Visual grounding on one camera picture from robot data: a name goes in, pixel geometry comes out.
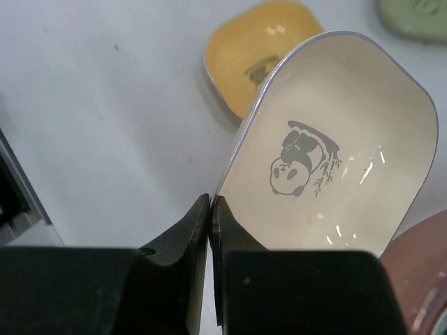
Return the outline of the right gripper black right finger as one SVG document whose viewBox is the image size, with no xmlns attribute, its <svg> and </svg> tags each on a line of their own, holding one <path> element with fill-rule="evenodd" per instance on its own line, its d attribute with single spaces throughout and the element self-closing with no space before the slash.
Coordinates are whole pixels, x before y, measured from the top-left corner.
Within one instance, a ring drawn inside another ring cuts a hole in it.
<svg viewBox="0 0 447 335">
<path fill-rule="evenodd" d="M 212 204 L 217 324 L 225 334 L 405 334 L 379 260 L 364 251 L 270 251 Z"/>
</svg>

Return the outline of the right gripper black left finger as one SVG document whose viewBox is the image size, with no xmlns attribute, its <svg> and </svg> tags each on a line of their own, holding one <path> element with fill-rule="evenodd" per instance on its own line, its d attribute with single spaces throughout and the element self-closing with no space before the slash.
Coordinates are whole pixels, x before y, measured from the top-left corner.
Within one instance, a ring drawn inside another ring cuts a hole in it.
<svg viewBox="0 0 447 335">
<path fill-rule="evenodd" d="M 197 334 L 210 197 L 144 246 L 1 249 L 2 334 Z"/>
</svg>

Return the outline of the cream square panda dish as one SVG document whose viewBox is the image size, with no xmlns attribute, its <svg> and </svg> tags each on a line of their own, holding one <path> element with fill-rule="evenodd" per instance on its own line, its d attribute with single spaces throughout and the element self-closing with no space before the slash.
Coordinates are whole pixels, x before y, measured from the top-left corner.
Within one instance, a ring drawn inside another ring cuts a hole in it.
<svg viewBox="0 0 447 335">
<path fill-rule="evenodd" d="M 269 250 L 381 255 L 431 170 L 428 92 L 378 43 L 329 31 L 266 78 L 217 187 Z"/>
</svg>

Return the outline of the yellow square panda dish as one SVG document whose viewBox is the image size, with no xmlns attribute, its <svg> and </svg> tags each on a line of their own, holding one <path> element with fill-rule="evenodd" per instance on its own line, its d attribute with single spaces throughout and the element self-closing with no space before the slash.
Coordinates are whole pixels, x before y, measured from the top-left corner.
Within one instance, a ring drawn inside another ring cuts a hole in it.
<svg viewBox="0 0 447 335">
<path fill-rule="evenodd" d="M 207 74 L 229 110 L 244 119 L 256 92 L 297 45 L 323 32 L 297 1 L 266 1 L 220 26 L 204 53 Z"/>
</svg>

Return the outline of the green square panda dish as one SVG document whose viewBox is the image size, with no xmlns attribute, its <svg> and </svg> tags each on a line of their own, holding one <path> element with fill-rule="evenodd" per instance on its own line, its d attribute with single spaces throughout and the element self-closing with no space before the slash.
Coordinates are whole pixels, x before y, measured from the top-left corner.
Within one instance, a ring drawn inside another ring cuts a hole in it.
<svg viewBox="0 0 447 335">
<path fill-rule="evenodd" d="M 393 34 L 410 40 L 446 44 L 446 1 L 377 1 L 381 23 Z"/>
</svg>

